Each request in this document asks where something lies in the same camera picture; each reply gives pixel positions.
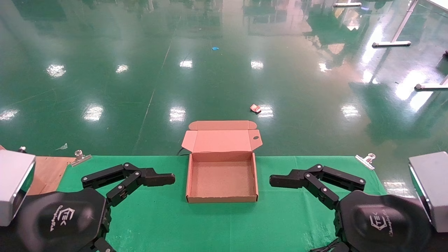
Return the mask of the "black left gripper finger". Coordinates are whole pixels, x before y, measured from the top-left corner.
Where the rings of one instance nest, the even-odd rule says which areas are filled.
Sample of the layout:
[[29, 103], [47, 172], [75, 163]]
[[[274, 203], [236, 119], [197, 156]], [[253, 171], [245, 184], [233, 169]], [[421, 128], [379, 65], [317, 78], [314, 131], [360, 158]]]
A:
[[83, 188], [98, 189], [119, 182], [106, 193], [109, 207], [116, 207], [140, 186], [158, 187], [175, 182], [173, 173], [158, 174], [154, 168], [139, 168], [130, 163], [119, 164], [82, 177]]
[[98, 238], [91, 242], [92, 252], [115, 252], [116, 250], [104, 239]]

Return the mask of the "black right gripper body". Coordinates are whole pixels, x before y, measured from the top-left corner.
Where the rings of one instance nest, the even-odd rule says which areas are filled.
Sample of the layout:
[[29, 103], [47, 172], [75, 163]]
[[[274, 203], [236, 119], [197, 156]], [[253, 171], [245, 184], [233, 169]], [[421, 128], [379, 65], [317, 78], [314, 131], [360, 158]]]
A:
[[335, 229], [351, 252], [423, 252], [432, 236], [417, 199], [359, 190], [339, 202]]

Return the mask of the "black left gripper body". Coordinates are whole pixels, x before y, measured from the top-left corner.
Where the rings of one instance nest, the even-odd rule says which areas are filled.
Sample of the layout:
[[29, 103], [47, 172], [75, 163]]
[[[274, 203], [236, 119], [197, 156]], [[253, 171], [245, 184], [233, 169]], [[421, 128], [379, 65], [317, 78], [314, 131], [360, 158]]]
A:
[[29, 196], [16, 215], [16, 251], [91, 252], [110, 221], [106, 198], [91, 188]]

